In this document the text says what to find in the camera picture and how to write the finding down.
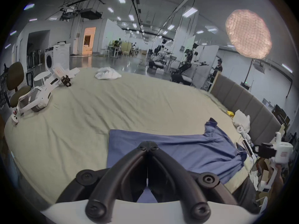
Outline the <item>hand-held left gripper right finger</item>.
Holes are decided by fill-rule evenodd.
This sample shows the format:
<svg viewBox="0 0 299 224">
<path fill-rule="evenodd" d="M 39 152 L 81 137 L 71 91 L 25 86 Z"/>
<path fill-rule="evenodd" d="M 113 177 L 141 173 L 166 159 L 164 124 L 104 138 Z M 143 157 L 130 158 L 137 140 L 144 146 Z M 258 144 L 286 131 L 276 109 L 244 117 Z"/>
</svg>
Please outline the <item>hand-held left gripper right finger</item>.
<svg viewBox="0 0 299 224">
<path fill-rule="evenodd" d="M 217 175 L 204 172 L 201 174 L 187 171 L 174 158 L 149 141 L 149 156 L 174 184 L 174 193 L 183 204 L 183 210 L 194 221 L 206 222 L 211 216 L 211 207 L 202 188 L 211 193 L 208 197 L 220 204 L 238 205 L 234 196 L 220 182 Z"/>
</svg>

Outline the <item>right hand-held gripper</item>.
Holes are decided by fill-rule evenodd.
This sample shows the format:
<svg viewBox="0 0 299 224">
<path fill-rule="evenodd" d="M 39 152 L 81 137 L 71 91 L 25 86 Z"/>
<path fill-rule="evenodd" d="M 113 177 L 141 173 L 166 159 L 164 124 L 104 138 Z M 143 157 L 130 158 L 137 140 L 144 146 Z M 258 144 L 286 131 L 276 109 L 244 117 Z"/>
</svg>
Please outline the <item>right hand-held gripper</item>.
<svg viewBox="0 0 299 224">
<path fill-rule="evenodd" d="M 282 134 L 280 132 L 276 132 L 273 143 L 261 143 L 259 145 L 254 145 L 253 152 L 260 158 L 268 159 L 270 161 L 270 167 L 273 168 L 270 178 L 267 177 L 266 174 L 262 174 L 257 187 L 271 188 L 278 173 L 276 165 L 284 165 L 289 162 L 289 158 L 293 152 L 293 146 L 288 142 L 283 142 Z"/>
</svg>

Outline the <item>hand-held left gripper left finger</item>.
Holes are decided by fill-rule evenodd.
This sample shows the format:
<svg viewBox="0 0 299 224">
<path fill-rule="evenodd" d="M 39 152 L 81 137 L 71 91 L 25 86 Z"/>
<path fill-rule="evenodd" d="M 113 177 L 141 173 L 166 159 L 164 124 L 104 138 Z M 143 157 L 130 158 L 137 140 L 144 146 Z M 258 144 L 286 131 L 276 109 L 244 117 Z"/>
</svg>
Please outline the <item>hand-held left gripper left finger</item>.
<svg viewBox="0 0 299 224">
<path fill-rule="evenodd" d="M 110 222 L 115 200 L 133 201 L 131 188 L 122 187 L 134 170 L 146 161 L 149 142 L 123 156 L 112 167 L 101 170 L 81 170 L 58 197 L 56 204 L 88 200 L 85 214 L 92 222 Z"/>
</svg>

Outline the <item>person's right hand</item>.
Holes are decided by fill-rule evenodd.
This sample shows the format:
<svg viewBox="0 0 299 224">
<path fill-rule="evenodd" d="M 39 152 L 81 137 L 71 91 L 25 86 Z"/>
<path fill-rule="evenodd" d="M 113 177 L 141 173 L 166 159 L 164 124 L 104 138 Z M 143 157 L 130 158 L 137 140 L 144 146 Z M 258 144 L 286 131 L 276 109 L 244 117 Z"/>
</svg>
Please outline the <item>person's right hand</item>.
<svg viewBox="0 0 299 224">
<path fill-rule="evenodd" d="M 281 172 L 282 172 L 282 165 L 281 164 L 276 164 L 275 165 L 275 169 L 274 171 L 277 171 L 276 175 L 273 175 L 271 177 L 274 177 L 273 180 L 273 184 L 272 184 L 272 191 L 277 191 L 280 192 L 280 190 L 283 188 L 284 183 L 283 183 L 283 179 L 281 176 Z"/>
</svg>

